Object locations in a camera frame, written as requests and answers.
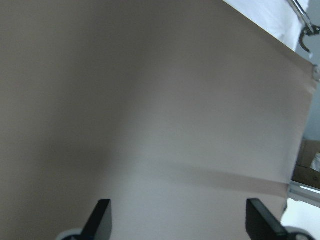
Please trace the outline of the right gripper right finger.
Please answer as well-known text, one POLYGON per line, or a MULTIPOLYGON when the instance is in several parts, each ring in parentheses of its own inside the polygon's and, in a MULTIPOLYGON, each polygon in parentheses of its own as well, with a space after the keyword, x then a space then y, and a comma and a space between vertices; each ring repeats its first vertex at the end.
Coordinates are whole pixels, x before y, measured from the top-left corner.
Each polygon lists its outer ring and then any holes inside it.
POLYGON ((288 231, 258 199, 246 200, 245 230, 251 240, 287 240, 288 231))

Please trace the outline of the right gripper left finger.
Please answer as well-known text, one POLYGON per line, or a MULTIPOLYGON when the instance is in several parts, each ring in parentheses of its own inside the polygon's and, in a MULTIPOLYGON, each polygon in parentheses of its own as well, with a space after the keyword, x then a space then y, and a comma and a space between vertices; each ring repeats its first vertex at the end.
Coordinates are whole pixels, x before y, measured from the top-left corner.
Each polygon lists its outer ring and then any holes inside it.
POLYGON ((112 235, 112 201, 100 199, 80 234, 81 240, 109 240, 112 235))

